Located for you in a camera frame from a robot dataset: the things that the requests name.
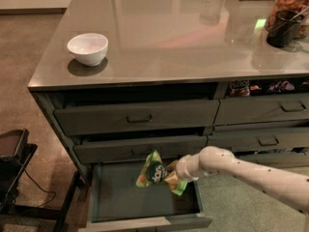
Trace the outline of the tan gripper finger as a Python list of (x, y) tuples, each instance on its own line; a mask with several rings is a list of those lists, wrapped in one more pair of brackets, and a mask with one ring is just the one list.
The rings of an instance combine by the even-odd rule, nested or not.
[(173, 170), (175, 170), (176, 167), (177, 167), (178, 162), (179, 162), (179, 161), (178, 161), (177, 159), (174, 160), (174, 161), (172, 161), (171, 163), (169, 163), (169, 164), (167, 165), (166, 169), (167, 169), (168, 171), (173, 171)]
[(176, 171), (172, 171), (168, 176), (164, 178), (167, 184), (177, 184), (181, 181)]

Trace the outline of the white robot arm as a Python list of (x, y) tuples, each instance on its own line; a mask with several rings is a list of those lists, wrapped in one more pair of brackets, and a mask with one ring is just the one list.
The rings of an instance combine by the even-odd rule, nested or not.
[(213, 174), (226, 174), (304, 215), (303, 232), (309, 232), (309, 177), (238, 159), (226, 149), (207, 146), (195, 155), (174, 160), (166, 182), (196, 182)]

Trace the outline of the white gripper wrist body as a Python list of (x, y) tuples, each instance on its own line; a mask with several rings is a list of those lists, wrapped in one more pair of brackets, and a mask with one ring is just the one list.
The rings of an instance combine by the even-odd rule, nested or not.
[(197, 181), (203, 176), (199, 155), (187, 155), (180, 158), (176, 166), (176, 172), (181, 179), (187, 182)]

